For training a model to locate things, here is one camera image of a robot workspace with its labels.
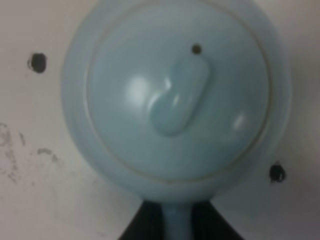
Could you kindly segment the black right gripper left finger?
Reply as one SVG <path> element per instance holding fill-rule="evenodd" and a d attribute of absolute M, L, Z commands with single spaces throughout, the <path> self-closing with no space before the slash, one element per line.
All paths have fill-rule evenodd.
<path fill-rule="evenodd" d="M 144 201 L 119 240 L 163 240 L 164 218 L 161 205 Z"/>

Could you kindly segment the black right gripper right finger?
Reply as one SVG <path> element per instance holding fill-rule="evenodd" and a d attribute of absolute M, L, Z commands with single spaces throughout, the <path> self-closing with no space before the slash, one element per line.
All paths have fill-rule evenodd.
<path fill-rule="evenodd" d="M 209 201 L 192 206 L 191 224 L 194 240 L 244 239 Z"/>

